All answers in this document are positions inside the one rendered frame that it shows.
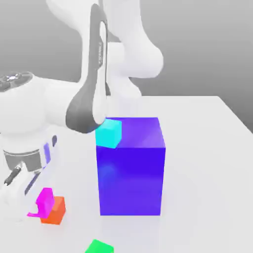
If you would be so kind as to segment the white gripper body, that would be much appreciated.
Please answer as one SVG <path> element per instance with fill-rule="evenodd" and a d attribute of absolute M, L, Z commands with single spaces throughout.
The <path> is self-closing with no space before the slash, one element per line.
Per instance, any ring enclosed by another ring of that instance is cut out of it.
<path fill-rule="evenodd" d="M 42 169 L 28 171 L 26 165 L 17 165 L 0 188 L 0 211 L 9 220 L 24 220 L 30 206 L 27 194 Z"/>

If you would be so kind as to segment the small magenta cube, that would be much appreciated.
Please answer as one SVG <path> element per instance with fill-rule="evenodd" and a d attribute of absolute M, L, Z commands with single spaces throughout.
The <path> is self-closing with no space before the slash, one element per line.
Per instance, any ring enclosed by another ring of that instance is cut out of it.
<path fill-rule="evenodd" d="M 54 195 L 52 188 L 43 188 L 36 200 L 38 212 L 27 214 L 28 217 L 48 218 L 53 206 Z"/>

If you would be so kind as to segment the small orange cube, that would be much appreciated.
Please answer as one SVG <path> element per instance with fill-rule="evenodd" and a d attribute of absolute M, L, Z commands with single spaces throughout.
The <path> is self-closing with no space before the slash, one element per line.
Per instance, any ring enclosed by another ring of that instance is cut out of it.
<path fill-rule="evenodd" d="M 48 218 L 40 218 L 43 224 L 60 225 L 66 212 L 65 199 L 63 196 L 54 197 L 54 206 Z"/>

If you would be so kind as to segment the small green cube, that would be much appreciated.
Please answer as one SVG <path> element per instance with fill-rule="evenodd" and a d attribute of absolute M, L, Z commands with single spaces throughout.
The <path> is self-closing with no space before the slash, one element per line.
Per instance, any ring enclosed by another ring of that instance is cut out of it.
<path fill-rule="evenodd" d="M 94 239 L 84 253 L 114 253 L 114 247 Z"/>

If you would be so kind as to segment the small cyan cube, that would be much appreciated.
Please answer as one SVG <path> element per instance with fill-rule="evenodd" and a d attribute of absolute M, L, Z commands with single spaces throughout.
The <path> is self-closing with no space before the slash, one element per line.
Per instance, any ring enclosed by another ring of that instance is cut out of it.
<path fill-rule="evenodd" d="M 122 139 L 122 122 L 105 119 L 95 130 L 95 139 L 97 146 L 115 149 Z"/>

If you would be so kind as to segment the large blue box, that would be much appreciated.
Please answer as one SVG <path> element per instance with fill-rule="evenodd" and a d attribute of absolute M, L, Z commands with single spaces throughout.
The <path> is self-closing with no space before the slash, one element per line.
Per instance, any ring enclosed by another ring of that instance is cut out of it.
<path fill-rule="evenodd" d="M 115 149 L 96 145 L 101 215 L 160 215 L 166 146 L 157 117 L 122 122 Z"/>

